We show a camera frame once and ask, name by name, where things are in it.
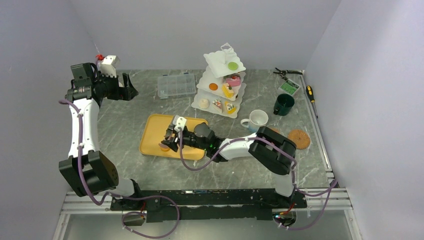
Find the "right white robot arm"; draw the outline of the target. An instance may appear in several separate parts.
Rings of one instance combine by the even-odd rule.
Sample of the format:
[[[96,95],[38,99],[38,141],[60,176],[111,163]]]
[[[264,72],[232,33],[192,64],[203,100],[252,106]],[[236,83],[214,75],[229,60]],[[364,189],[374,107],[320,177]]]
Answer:
[[[227,162],[232,159],[253,157],[276,178],[275,200],[287,208],[295,201],[294,168],[297,165],[296,144],[287,137],[266,126],[245,137],[218,137],[206,124],[200,123],[189,131],[186,126],[170,124],[161,146],[179,154],[184,147],[204,150],[211,162]]]

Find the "white round cupcake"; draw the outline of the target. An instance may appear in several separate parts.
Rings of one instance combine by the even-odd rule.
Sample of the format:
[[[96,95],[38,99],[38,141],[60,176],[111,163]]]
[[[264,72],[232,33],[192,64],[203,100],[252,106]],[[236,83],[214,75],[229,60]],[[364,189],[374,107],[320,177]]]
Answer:
[[[200,109],[207,109],[210,106],[210,102],[209,102],[208,99],[201,98],[198,101],[198,106],[199,106]]]

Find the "white blue mug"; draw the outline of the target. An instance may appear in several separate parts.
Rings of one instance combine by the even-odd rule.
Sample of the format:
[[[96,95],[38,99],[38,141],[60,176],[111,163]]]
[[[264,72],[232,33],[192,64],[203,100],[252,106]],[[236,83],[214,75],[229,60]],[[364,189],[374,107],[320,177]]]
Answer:
[[[264,127],[268,123],[268,114],[260,109],[255,109],[249,114],[249,118],[242,119],[240,124],[242,127],[255,133],[260,127]]]

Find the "yellow cake piece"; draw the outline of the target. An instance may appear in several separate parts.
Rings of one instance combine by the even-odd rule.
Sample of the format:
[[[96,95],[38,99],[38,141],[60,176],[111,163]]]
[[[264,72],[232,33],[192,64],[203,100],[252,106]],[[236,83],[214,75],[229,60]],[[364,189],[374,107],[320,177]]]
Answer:
[[[228,83],[222,84],[222,92],[227,99],[232,98],[234,96],[233,88]]]

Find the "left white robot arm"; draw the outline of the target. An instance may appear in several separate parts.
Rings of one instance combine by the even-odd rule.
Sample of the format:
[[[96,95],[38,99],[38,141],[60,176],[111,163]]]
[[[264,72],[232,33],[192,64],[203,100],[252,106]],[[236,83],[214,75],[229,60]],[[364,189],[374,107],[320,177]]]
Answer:
[[[109,192],[124,197],[131,210],[139,209],[144,196],[137,192],[134,180],[119,177],[115,165],[101,152],[98,138],[98,115],[104,99],[130,101],[139,93],[128,74],[119,81],[116,56],[108,55],[98,63],[71,66],[71,88],[59,103],[67,105],[72,118],[72,137],[68,158],[58,169],[79,196],[93,197]]]

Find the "cream triangle cake slice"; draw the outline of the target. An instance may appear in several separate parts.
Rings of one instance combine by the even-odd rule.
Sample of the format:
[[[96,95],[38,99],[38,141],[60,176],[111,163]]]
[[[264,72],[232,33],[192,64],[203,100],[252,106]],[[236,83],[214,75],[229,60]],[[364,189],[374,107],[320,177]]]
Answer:
[[[233,103],[228,101],[225,102],[225,109],[228,115],[234,114],[237,110],[236,106]]]

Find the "pink handled tongs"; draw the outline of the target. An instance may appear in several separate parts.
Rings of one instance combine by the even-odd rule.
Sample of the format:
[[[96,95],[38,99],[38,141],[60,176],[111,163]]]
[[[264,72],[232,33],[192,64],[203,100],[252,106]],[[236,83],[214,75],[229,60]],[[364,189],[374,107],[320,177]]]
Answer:
[[[165,132],[164,139],[158,144],[162,148],[172,148],[174,130],[168,128]]]

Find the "white triangle cake slice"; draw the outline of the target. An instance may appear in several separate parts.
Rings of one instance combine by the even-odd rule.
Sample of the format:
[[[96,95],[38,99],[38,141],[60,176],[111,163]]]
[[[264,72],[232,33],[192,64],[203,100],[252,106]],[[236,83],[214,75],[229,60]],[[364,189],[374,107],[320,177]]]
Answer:
[[[218,112],[218,113],[222,113],[223,112],[223,106],[222,106],[222,101],[221,99],[217,98],[215,100],[212,101],[212,107]]]

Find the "orange round cookie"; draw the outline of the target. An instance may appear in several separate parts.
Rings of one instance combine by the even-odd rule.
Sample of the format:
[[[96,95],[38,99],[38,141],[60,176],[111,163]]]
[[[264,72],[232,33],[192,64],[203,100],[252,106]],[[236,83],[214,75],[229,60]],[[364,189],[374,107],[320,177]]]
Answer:
[[[210,83],[210,84],[208,85],[208,88],[209,88],[211,91],[216,91],[216,90],[219,88],[219,86],[218,86],[216,83]]]

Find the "white three-tier dessert stand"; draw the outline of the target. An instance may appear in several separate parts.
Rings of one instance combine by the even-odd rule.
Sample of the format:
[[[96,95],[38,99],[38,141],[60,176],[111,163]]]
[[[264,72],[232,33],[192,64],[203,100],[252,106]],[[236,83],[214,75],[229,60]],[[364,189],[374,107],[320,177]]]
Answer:
[[[246,76],[246,67],[242,63],[240,57],[237,55],[234,48],[227,42],[220,46],[220,49],[214,52],[205,53],[204,58],[207,62],[207,67],[202,73],[199,82],[196,85],[197,92],[194,96],[194,100],[191,107],[197,110],[205,111],[211,114],[236,119],[238,112],[241,107],[243,95],[245,94],[246,84],[244,78]],[[227,64],[229,62],[236,62],[238,69],[235,71],[229,70]],[[239,75],[241,78],[241,85],[233,87],[234,96],[226,98],[222,91],[222,85],[226,83],[226,78],[234,75]],[[209,84],[215,83],[218,85],[218,89],[212,91],[209,89]],[[207,109],[201,109],[198,106],[200,99],[208,99],[209,107]],[[222,113],[217,112],[213,106],[212,101],[215,99],[221,99],[222,102]],[[236,106],[236,112],[229,115],[227,114],[225,102],[230,102]]]

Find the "pink cake with cherry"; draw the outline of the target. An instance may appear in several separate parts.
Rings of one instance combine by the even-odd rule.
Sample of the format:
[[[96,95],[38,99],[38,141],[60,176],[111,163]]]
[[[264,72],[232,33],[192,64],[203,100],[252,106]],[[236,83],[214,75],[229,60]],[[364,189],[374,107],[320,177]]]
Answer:
[[[240,86],[242,83],[241,77],[239,75],[233,75],[231,77],[228,77],[225,79],[225,82],[232,88]]]

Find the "green round macaron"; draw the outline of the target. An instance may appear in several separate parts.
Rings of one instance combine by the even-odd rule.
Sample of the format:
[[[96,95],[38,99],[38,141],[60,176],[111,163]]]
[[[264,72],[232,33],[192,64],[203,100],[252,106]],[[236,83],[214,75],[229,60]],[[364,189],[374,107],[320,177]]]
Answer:
[[[239,65],[236,62],[231,61],[227,64],[227,68],[231,71],[236,71],[239,68]]]

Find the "yellow serving tray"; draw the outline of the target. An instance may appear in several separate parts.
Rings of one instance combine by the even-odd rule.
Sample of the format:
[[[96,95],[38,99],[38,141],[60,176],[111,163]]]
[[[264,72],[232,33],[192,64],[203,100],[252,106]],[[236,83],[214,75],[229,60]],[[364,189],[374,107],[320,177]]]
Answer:
[[[172,150],[164,150],[160,147],[161,141],[164,139],[166,130],[172,122],[174,116],[164,114],[152,114],[148,117],[141,142],[139,151],[143,155],[157,156],[165,158],[179,159],[179,152]],[[186,126],[189,131],[193,132],[194,127],[201,123],[208,122],[203,118],[184,117],[187,119]],[[190,161],[199,161],[205,156],[205,151],[194,147],[185,146],[183,148],[183,158]]]

